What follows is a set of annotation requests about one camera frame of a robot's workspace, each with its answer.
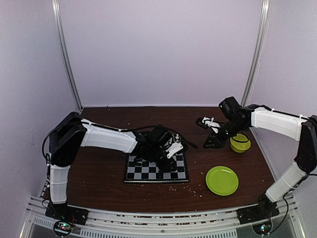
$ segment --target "yellow-green bowl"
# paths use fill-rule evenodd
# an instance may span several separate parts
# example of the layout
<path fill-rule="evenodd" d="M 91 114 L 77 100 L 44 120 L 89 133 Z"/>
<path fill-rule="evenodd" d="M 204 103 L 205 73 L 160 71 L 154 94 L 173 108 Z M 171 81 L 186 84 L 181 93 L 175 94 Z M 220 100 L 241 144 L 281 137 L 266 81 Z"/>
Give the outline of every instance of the yellow-green bowl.
<path fill-rule="evenodd" d="M 234 139 L 239 140 L 239 141 L 248 141 L 248 138 L 242 134 L 237 134 L 237 136 L 235 136 Z M 233 140 L 232 138 L 230 138 L 230 146 L 234 152 L 244 153 L 250 148 L 251 141 L 241 143 L 241 142 L 237 142 L 237 141 Z"/>

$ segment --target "wooden tabletop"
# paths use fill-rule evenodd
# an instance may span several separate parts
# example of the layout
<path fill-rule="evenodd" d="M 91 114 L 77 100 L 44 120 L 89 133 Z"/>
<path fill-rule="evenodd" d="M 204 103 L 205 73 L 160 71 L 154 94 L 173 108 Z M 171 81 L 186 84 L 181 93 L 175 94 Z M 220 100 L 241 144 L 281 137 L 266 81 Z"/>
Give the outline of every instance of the wooden tabletop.
<path fill-rule="evenodd" d="M 237 154 L 229 141 L 223 149 L 203 149 L 209 134 L 196 126 L 198 117 L 225 121 L 219 108 L 141 107 L 86 108 L 82 117 L 91 121 L 135 128 L 162 124 L 182 133 L 199 149 L 189 148 L 187 163 L 189 183 L 123 183 L 127 155 L 113 150 L 85 147 L 78 152 L 69 171 L 68 203 L 95 209 L 124 212 L 188 212 L 254 204 L 257 197 L 274 182 L 266 161 L 252 134 L 251 148 Z M 213 194 L 205 176 L 215 166 L 227 166 L 237 174 L 239 187 L 230 196 Z"/>

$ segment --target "white wall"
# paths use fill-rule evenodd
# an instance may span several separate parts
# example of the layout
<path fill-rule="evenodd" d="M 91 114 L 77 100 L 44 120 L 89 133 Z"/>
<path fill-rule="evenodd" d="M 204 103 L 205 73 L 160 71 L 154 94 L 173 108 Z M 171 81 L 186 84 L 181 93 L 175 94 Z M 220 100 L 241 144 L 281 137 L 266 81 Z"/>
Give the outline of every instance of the white wall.
<path fill-rule="evenodd" d="M 60 1 L 84 106 L 242 99 L 262 1 Z"/>
<path fill-rule="evenodd" d="M 275 0 L 260 70 L 251 103 L 266 104 L 293 114 L 317 115 L 317 1 Z M 292 163 L 298 143 L 273 132 L 256 131 L 279 177 Z M 317 179 L 295 192 L 308 235 L 317 237 Z"/>
<path fill-rule="evenodd" d="M 39 195 L 46 133 L 76 110 L 51 0 L 0 0 L 0 237 L 17 237 Z"/>

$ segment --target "round plate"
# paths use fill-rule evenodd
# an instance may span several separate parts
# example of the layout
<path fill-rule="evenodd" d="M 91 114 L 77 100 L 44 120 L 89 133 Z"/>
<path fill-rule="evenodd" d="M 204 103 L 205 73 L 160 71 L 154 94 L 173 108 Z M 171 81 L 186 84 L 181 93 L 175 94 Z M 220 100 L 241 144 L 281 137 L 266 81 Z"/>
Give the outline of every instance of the round plate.
<path fill-rule="evenodd" d="M 237 190 L 239 179 L 232 169 L 225 166 L 217 166 L 208 171 L 206 184 L 213 193 L 220 196 L 228 196 Z"/>

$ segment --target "green bowl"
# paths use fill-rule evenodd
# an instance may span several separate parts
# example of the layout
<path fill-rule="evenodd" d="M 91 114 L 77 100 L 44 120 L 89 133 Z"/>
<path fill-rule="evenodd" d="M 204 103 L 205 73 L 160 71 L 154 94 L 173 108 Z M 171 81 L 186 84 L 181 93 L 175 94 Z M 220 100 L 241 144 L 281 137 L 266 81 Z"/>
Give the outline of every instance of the green bowl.
<path fill-rule="evenodd" d="M 245 135 L 237 134 L 237 136 L 235 136 L 234 139 L 238 141 L 247 141 L 247 142 L 241 143 L 230 138 L 230 146 L 234 152 L 244 153 L 251 146 L 251 141 L 249 141 L 249 139 Z"/>
<path fill-rule="evenodd" d="M 206 174 L 206 184 L 213 193 L 220 196 L 229 196 L 238 189 L 239 179 L 232 169 L 217 166 Z"/>

